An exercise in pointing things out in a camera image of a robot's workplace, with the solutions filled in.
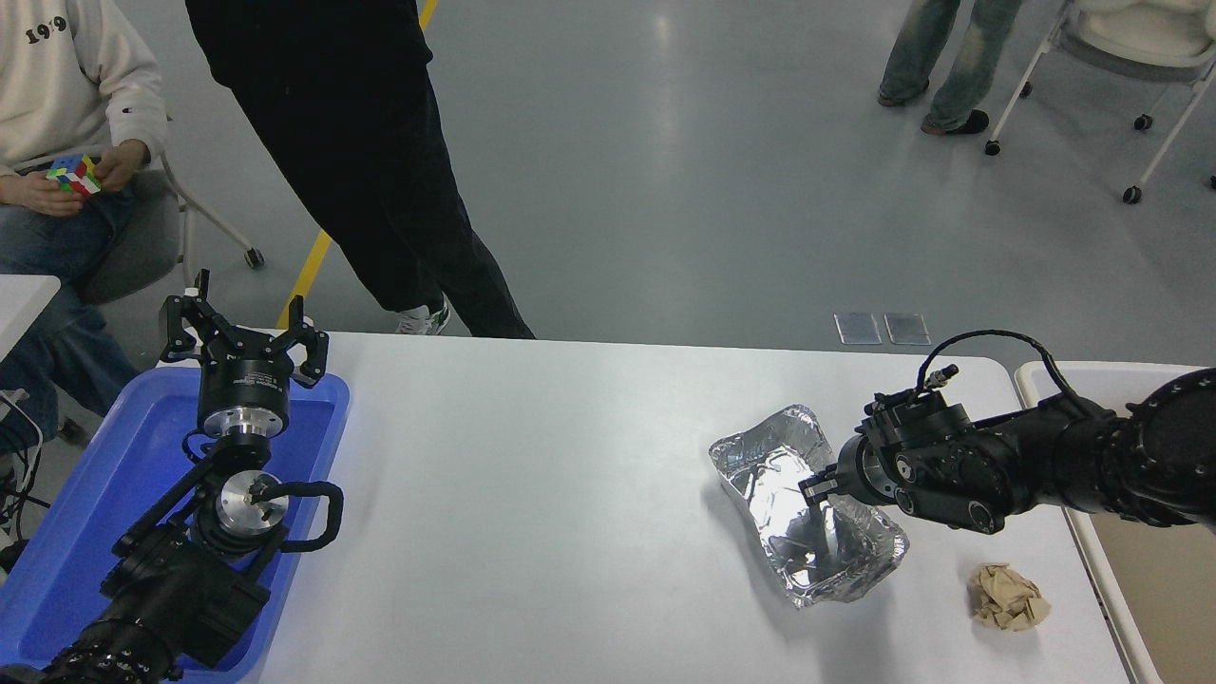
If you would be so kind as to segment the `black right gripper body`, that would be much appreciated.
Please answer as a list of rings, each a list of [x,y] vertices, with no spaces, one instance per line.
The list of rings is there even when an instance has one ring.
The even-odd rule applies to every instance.
[[[838,494],[873,506],[895,505],[901,480],[893,475],[897,442],[856,432],[840,447],[834,480]]]

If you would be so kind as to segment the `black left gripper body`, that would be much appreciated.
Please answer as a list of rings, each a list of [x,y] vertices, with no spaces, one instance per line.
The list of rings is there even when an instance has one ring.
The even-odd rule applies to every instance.
[[[283,336],[230,327],[201,335],[199,421],[287,421],[295,361]]]

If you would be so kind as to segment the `seated person's left hand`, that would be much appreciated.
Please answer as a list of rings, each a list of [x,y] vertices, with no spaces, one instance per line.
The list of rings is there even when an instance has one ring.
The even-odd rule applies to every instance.
[[[109,147],[95,164],[94,175],[105,194],[119,192],[143,166],[150,164],[150,148],[146,142],[129,139]]]

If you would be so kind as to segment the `seated person's right hand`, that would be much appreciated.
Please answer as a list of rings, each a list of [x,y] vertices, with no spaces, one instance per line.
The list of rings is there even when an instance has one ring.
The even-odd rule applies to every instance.
[[[2,203],[54,218],[72,217],[81,209],[75,194],[62,190],[57,181],[36,173],[4,176]]]

